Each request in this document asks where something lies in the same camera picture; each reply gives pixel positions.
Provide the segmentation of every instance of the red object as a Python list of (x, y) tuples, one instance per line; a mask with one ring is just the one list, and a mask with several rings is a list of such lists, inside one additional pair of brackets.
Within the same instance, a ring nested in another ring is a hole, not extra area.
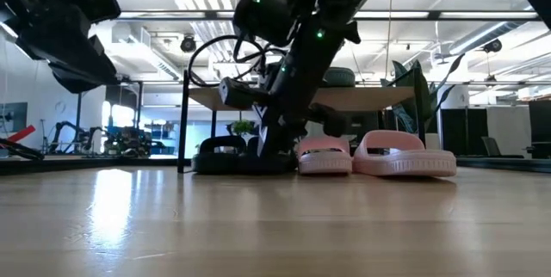
[(20, 140), (26, 138), (28, 135), (32, 134), (34, 131), (36, 131), (34, 126), (27, 126), (22, 131), (19, 131), (15, 134), (11, 135), (10, 137), (8, 137), (7, 140), (9, 140), (10, 142), (13, 142), (13, 143), (17, 143), (18, 141), (20, 141)]

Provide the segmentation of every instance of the ceiling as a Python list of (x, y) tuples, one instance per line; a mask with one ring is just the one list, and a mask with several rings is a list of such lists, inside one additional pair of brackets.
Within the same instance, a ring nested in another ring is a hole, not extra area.
[[(233, 9), (238, 0), (118, 0), (123, 11)], [(364, 10), (526, 10), (526, 0), (368, 0)], [(359, 22), (362, 44), (346, 45), (333, 61), (334, 66), (348, 67), (356, 72), (357, 80), (378, 81), (393, 76), (392, 61), (400, 63), (421, 61), (428, 80), (442, 77), (450, 64), (440, 65), (435, 54), (446, 52), (454, 43), (468, 40), (474, 31), (484, 31), (499, 22)], [(163, 61), (182, 71), (190, 54), (183, 53), (179, 44), (185, 34), (193, 34), (198, 46), (213, 37), (232, 32), (231, 22), (143, 21), (117, 22), (135, 33), (142, 29), (151, 36), (151, 48)], [(498, 80), (548, 79), (551, 77), (551, 57), (547, 57), (551, 39), (542, 22), (529, 22), (499, 37), (504, 49), (498, 53), (471, 51), (467, 54), (465, 71), (454, 74), (455, 80), (483, 80), (488, 74)], [(106, 46), (120, 72), (142, 80), (169, 80), (155, 63), (144, 63), (141, 52), (131, 53), (135, 46)], [(254, 48), (246, 47), (246, 52)], [(231, 43), (223, 43), (205, 51), (195, 61), (194, 71), (205, 80), (236, 73), (230, 62)], [(454, 57), (443, 62), (451, 62)]]

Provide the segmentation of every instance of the security camera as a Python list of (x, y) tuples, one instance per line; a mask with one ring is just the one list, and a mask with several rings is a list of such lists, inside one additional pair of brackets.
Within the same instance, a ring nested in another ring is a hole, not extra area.
[(183, 36), (182, 44), (180, 45), (180, 49), (182, 49), (183, 52), (194, 52), (197, 49), (197, 44), (195, 43), (195, 37), (192, 34), (188, 34)]
[(500, 52), (503, 48), (503, 44), (500, 40), (493, 40), (482, 47), (482, 50), (486, 53)]

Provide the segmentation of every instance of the black cable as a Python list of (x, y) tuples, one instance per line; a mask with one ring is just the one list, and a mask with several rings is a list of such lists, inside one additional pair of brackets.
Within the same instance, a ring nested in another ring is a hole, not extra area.
[(24, 157), (29, 160), (40, 161), (44, 160), (44, 155), (38, 151), (30, 149), (24, 145), (14, 143), (4, 138), (0, 138), (0, 145), (6, 148), (14, 155)]
[[(195, 80), (195, 77), (198, 77), (197, 74), (195, 74), (192, 69), (193, 69), (193, 64), (195, 62), (195, 59), (197, 58), (197, 56), (205, 49), (207, 49), (208, 47), (212, 46), (213, 44), (217, 43), (217, 42), (220, 42), (220, 41), (223, 41), (223, 40), (239, 40), (239, 37), (237, 35), (223, 35), (223, 36), (219, 36), (219, 37), (216, 37), (216, 38), (213, 38), (209, 41), (207, 41), (206, 43), (204, 43), (202, 46), (200, 46), (195, 52), (193, 52), (193, 55), (191, 56), (191, 58), (189, 59), (189, 63), (188, 63), (188, 75), (189, 75), (189, 81), (191, 83), (193, 83), (194, 85), (198, 86), (198, 87), (201, 87), (201, 88), (216, 88), (218, 87), (220, 84), (219, 83), (199, 83), (198, 81)], [(242, 58), (241, 60), (245, 59), (245, 61), (248, 61), (252, 58), (256, 58), (256, 57), (261, 57), (248, 71), (244, 72), (243, 74), (237, 76), (234, 78), (234, 80), (239, 80), (241, 78), (243, 78), (244, 76), (246, 76), (247, 74), (250, 74), (251, 72), (254, 71), (255, 67), (258, 66), (260, 63), (262, 64), (265, 64), (266, 63), (266, 52), (267, 50), (264, 50), (257, 42), (255, 42), (254, 40), (253, 41), (250, 41), (250, 40), (244, 40), (250, 44), (252, 44), (254, 47), (256, 47), (258, 49), (258, 52), (257, 53), (254, 53), (252, 55), (249, 55), (249, 56), (246, 56), (244, 58)]]
[[(196, 78), (199, 78), (199, 76), (197, 76), (197, 74), (195, 74), (193, 72), (193, 64), (195, 62), (195, 59), (197, 58), (197, 56), (205, 49), (207, 49), (208, 47), (212, 46), (213, 44), (219, 42), (219, 41), (223, 41), (223, 40), (237, 40), (238, 41), (238, 44), (236, 44), (235, 48), (234, 48), (234, 51), (233, 51), (233, 57), (234, 59), (236, 60), (236, 63), (244, 63), (246, 61), (249, 61), (253, 58), (257, 58), (257, 57), (260, 57), (260, 59), (246, 72), (244, 72), (243, 74), (240, 74), (236, 77), (233, 78), (233, 80), (239, 80), (243, 77), (245, 77), (246, 75), (252, 73), (260, 64), (262, 64), (262, 69), (265, 69), (265, 66), (266, 66), (266, 53), (267, 52), (273, 52), (273, 53), (278, 53), (278, 54), (281, 54), (283, 57), (285, 57), (285, 55), (287, 55), (287, 52), (283, 49), (280, 49), (280, 48), (270, 48), (271, 44), (267, 44), (264, 48), (262, 48), (257, 42), (255, 42), (254, 40), (243, 40), (241, 39), (239, 36), (237, 35), (223, 35), (223, 36), (219, 36), (219, 37), (216, 37), (216, 38), (213, 38), (211, 40), (209, 40), (208, 42), (204, 43), (202, 46), (200, 46), (194, 53), (193, 55), (191, 56), (191, 58), (189, 59), (189, 63), (188, 63), (188, 69), (187, 69), (187, 72), (188, 72), (188, 75), (189, 75), (189, 81), (191, 83), (193, 83), (194, 85), (198, 86), (198, 87), (201, 87), (201, 88), (216, 88), (218, 87), (220, 84), (219, 83), (200, 83), (196, 80)], [(258, 52), (255, 52), (253, 54), (250, 54), (248, 56), (245, 56), (243, 58), (236, 58), (237, 55), (238, 55), (238, 51), (241, 47), (241, 44), (243, 41), (246, 41), (250, 44), (252, 44), (254, 47), (256, 47), (258, 49)]]

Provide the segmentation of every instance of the window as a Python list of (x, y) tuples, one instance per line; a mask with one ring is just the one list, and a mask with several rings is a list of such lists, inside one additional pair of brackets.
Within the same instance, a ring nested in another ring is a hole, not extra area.
[(104, 101), (102, 106), (102, 126), (109, 126), (109, 117), (111, 116), (111, 103)]
[(134, 110), (128, 107), (113, 105), (113, 126), (133, 126)]

